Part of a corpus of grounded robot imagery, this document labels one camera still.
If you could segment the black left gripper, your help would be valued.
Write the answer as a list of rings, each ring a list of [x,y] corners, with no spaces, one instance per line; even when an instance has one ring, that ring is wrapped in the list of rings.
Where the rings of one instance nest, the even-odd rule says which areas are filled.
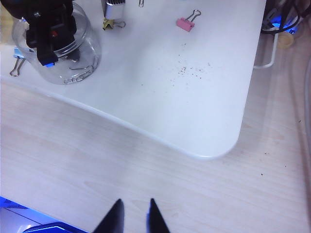
[[[62,49],[74,41],[76,22],[71,0],[6,0],[6,10],[17,19],[29,24],[26,43],[37,48],[37,58],[42,66],[55,64],[58,57],[52,49]],[[80,50],[69,53],[69,60],[80,60]]]

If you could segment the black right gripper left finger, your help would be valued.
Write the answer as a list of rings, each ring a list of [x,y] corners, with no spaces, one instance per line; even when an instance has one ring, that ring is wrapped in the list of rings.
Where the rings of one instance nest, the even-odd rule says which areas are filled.
[[[124,203],[118,199],[105,217],[93,231],[94,233],[123,233],[124,232]]]

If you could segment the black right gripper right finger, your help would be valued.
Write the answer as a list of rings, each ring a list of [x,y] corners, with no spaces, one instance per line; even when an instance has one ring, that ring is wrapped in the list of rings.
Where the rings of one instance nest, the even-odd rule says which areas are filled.
[[[170,233],[170,230],[154,198],[150,199],[149,210],[146,217],[146,232]]]

